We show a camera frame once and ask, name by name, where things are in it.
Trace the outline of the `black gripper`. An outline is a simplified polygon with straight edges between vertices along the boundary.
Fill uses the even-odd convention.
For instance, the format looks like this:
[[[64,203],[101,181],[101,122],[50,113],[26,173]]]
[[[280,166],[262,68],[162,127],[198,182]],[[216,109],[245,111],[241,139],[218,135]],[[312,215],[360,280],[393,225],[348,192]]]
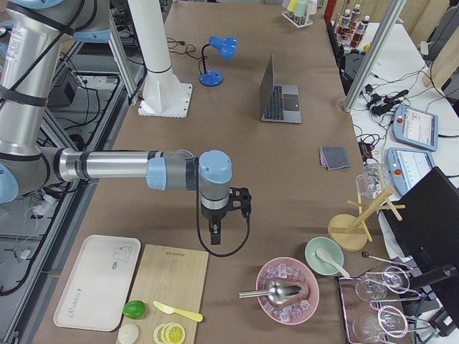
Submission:
[[[224,209],[202,209],[202,215],[208,220],[211,245],[220,245],[222,220],[227,215],[227,211]]]

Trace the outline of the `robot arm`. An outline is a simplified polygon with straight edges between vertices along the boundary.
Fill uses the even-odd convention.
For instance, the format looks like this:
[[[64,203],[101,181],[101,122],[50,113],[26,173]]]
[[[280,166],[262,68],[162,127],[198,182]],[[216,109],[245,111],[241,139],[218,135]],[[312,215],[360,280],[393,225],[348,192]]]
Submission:
[[[195,158],[185,150],[85,151],[40,148],[61,45],[68,39],[116,45],[107,1],[9,1],[11,36],[1,73],[1,201],[77,178],[144,177],[150,188],[198,191],[211,242],[235,197],[232,163],[219,150]]]

